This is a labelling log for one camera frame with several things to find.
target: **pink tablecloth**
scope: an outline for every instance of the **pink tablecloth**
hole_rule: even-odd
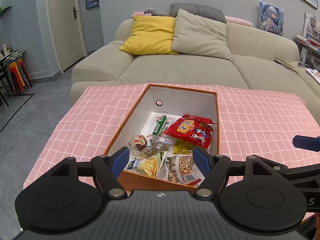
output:
[[[103,154],[147,85],[88,87],[57,125],[24,187],[66,157],[81,162]],[[288,167],[320,163],[316,152],[292,145],[297,134],[320,135],[320,127],[297,95],[217,85],[169,85],[218,93],[220,153],[232,160],[256,154]],[[81,180],[93,184],[90,178]]]

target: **gray houndstooth pillow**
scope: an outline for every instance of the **gray houndstooth pillow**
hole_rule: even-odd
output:
[[[177,17],[179,9],[185,10],[188,13],[192,13],[194,15],[199,15],[201,17],[227,24],[223,12],[209,6],[194,3],[174,3],[171,5],[170,16]]]

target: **door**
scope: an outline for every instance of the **door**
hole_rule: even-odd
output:
[[[76,0],[48,0],[48,20],[56,56],[64,71],[84,55]]]

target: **cardboard box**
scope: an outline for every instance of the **cardboard box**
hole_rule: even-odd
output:
[[[181,117],[192,114],[209,117],[215,123],[211,133],[212,141],[208,152],[219,154],[219,111],[217,93],[203,90],[171,87],[164,85],[148,85],[138,98],[131,111],[118,128],[115,136],[105,150],[105,155],[112,155],[122,146],[127,146],[132,134],[141,134],[152,113],[161,113]],[[190,190],[196,187],[176,184],[161,179],[154,179],[140,174],[123,171],[118,178],[127,191],[144,190]]]

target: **floor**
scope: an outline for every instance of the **floor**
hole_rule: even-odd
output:
[[[71,108],[71,71],[54,82],[34,84],[24,92],[30,96],[10,98],[10,107],[0,108],[0,131],[7,123],[0,133],[1,240],[20,233],[14,201],[55,126]]]

